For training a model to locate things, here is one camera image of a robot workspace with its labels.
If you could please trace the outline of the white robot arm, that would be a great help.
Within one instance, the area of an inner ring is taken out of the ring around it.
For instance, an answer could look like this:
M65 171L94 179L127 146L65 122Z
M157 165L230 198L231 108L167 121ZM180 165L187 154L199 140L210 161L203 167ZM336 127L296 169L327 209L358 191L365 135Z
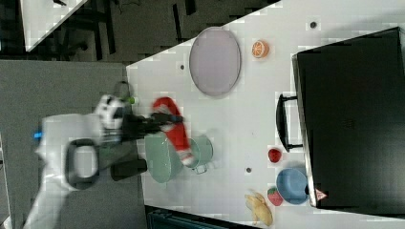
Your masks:
M146 162L135 156L134 142L158 133L165 124L179 126L182 117L154 113L144 118L128 114L115 129L107 129L99 114L60 114L43 119L35 152L45 162L41 184L23 229L55 229L70 193L86 190L99 173L133 161L137 172Z

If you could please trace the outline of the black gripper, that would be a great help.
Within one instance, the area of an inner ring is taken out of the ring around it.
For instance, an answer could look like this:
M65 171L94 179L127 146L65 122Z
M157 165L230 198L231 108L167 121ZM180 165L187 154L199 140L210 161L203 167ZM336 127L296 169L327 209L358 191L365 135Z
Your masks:
M183 123L181 115L153 113L151 118L159 124ZM123 141L138 140L146 135L169 132L174 129L173 125L153 126L149 124L149 120L144 116L126 114L122 119L121 139Z

